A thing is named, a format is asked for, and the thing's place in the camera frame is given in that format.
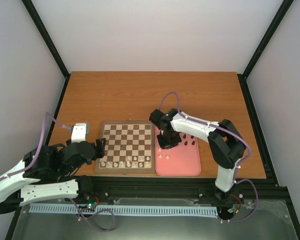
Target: gray wall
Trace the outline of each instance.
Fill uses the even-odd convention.
[[[242,73],[282,0],[33,0],[70,71]]]
[[[294,1],[248,85],[280,185],[300,221],[300,0]]]
[[[0,174],[36,147],[63,81],[22,2],[0,0]],[[0,240],[12,216],[0,215]]]

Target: chessboard border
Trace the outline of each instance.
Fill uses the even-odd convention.
[[[99,138],[103,138],[104,136],[104,131],[105,131],[105,125],[151,125],[151,135],[155,136],[155,127],[150,121],[103,121],[101,123],[101,130],[99,134]],[[151,138],[151,157],[154,159],[151,159],[151,167],[150,168],[115,168],[115,172],[113,171],[113,168],[105,168],[105,167],[99,167],[100,165],[100,158],[95,160],[95,168],[94,172],[96,174],[154,174],[156,173],[156,144],[155,144],[155,137]]]

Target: chessboard square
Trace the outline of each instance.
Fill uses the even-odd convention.
[[[151,150],[144,150],[145,156],[151,156]]]
[[[131,157],[132,156],[132,150],[126,150],[125,151],[125,155],[127,156],[127,157]]]
[[[108,150],[107,156],[108,156],[108,157],[113,156],[114,153],[115,153],[115,151],[113,151],[113,150]]]
[[[120,160],[120,156],[118,155],[118,156],[113,156],[113,161],[114,162],[119,162],[119,160]]]

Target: wooden tabletop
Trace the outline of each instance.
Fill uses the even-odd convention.
[[[248,111],[235,72],[72,72],[58,114],[65,125],[89,123],[88,142],[100,135],[103,121],[148,120],[163,96],[178,92],[181,110],[209,121],[229,119],[252,148],[252,156],[241,165],[238,178],[266,178]],[[162,111],[177,107],[176,97],[166,98]],[[71,134],[54,127],[50,145],[63,143]],[[218,165],[209,145],[198,143],[201,173],[196,177],[215,178]],[[77,175],[123,176],[95,173],[95,161],[83,165]],[[159,177],[156,173],[126,176]]]

